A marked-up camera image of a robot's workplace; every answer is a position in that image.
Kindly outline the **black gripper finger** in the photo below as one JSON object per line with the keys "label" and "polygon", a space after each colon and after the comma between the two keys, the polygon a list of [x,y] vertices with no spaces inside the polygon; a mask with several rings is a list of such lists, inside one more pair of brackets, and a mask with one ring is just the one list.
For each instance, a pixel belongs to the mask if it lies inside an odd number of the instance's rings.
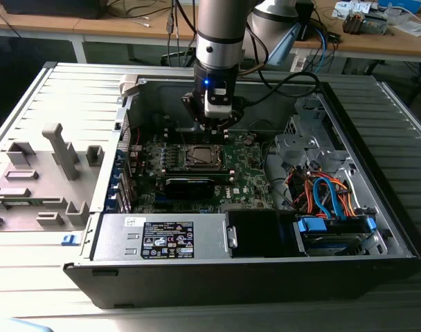
{"label": "black gripper finger", "polygon": [[229,129],[241,121],[243,116],[243,109],[232,110],[227,119],[223,119],[218,122],[218,130],[222,132],[224,142],[229,139]]}
{"label": "black gripper finger", "polygon": [[215,120],[207,118],[204,113],[204,104],[196,100],[193,93],[186,93],[181,97],[181,101],[190,114],[195,124],[203,131],[214,131]]}

